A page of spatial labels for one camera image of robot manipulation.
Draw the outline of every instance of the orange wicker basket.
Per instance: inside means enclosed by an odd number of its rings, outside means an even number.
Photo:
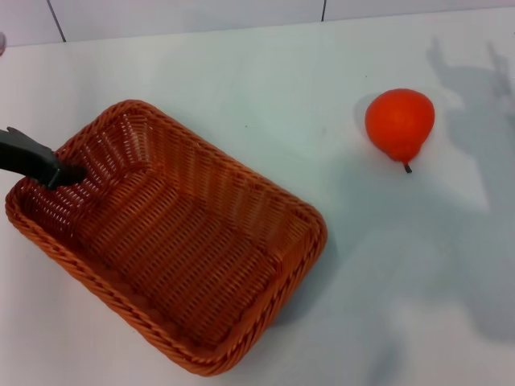
[[[178,365],[229,370],[322,252],[320,214],[141,101],[57,152],[86,180],[22,179],[9,220]]]

